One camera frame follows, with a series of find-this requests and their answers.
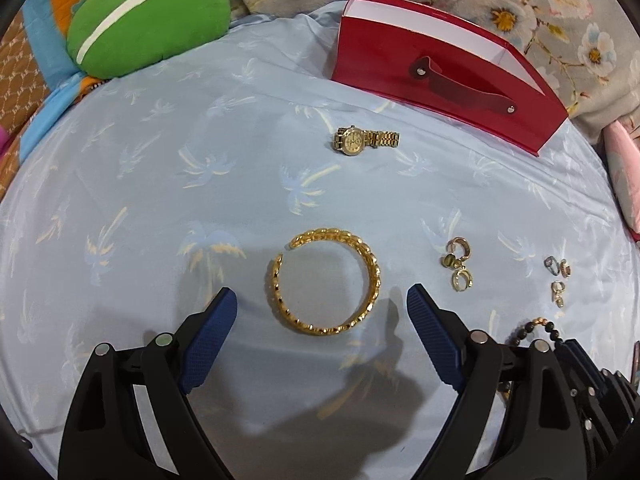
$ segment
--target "wristwatch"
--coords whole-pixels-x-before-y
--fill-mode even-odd
[[[399,141],[398,133],[362,130],[352,124],[349,128],[338,128],[334,135],[334,150],[343,152],[345,155],[357,155],[364,150],[365,146],[396,148]]]

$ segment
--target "yellow flower center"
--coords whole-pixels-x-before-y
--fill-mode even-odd
[[[589,61],[596,65],[602,62],[602,54],[597,48],[594,47],[589,51]]]
[[[491,11],[492,22],[500,32],[511,32],[518,21],[518,17],[507,9],[494,9]]]

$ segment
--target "gold bracelet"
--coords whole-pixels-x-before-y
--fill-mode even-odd
[[[367,266],[367,270],[369,271],[369,290],[367,292],[367,297],[362,303],[359,311],[357,311],[342,325],[334,326],[333,328],[322,328],[300,321],[287,308],[287,305],[285,305],[284,300],[282,299],[282,294],[280,293],[279,273],[280,267],[282,266],[282,253],[278,254],[278,257],[273,263],[273,274],[271,283],[273,283],[273,291],[278,302],[280,313],[289,323],[291,323],[301,332],[307,334],[333,335],[353,328],[359,322],[365,319],[369,312],[371,312],[373,304],[376,303],[378,295],[380,294],[380,266],[378,265],[377,258],[373,255],[371,249],[366,243],[364,243],[356,235],[353,235],[348,231],[341,231],[340,229],[321,228],[314,231],[307,231],[306,233],[302,233],[301,235],[293,238],[293,240],[289,242],[289,247],[291,249],[295,249],[296,247],[303,246],[304,244],[318,242],[321,240],[346,244],[354,249],[364,260],[364,263]]]

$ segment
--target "bed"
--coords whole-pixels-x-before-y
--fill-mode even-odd
[[[239,480],[410,478],[455,400],[406,315],[414,283],[498,341],[543,316],[599,365],[630,368],[640,254],[584,136],[568,120],[535,158],[331,82],[343,6],[252,16],[107,82],[21,166],[0,203],[0,404],[52,475],[92,349],[172,332],[223,285],[238,295],[238,320],[189,400]],[[351,124],[399,132],[399,146],[335,153],[332,134]],[[296,234],[324,226],[371,246],[382,288],[364,322],[313,338],[280,319],[268,274]],[[473,251],[462,293],[440,264],[454,236]],[[562,310],[549,255],[574,270]],[[302,319],[340,323],[363,286],[342,247],[285,251],[282,290]],[[171,469],[138,394],[156,459]],[[496,395],[472,468],[503,413]]]

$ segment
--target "metal rivet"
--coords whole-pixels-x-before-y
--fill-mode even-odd
[[[535,348],[538,352],[549,352],[550,346],[549,343],[544,341],[543,339],[536,339],[533,342],[533,348]]]
[[[95,347],[96,355],[106,355],[108,354],[111,347],[107,343],[100,343],[97,347]]]
[[[483,345],[484,343],[489,341],[489,336],[482,330],[474,330],[471,333],[471,341]]]
[[[171,334],[160,334],[156,337],[156,344],[158,346],[168,346],[174,341],[174,336]]]

